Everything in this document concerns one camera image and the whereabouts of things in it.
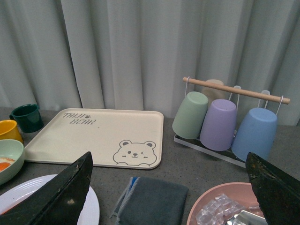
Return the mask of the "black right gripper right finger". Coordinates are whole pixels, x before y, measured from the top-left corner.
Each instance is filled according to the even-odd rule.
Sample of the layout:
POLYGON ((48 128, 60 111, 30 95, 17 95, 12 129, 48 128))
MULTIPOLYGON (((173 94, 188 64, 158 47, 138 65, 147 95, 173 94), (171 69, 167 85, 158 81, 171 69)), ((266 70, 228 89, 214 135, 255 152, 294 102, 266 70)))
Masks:
POLYGON ((250 152, 246 171, 259 207, 269 225, 300 223, 300 181, 250 152))

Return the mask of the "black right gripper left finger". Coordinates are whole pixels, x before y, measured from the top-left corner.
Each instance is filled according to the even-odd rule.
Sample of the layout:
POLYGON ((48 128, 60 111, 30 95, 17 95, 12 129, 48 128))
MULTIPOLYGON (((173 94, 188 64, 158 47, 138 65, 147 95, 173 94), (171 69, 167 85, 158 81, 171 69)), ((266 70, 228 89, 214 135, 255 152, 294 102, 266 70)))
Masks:
POLYGON ((91 152, 5 212, 2 225, 75 225, 83 210, 93 170, 91 152))

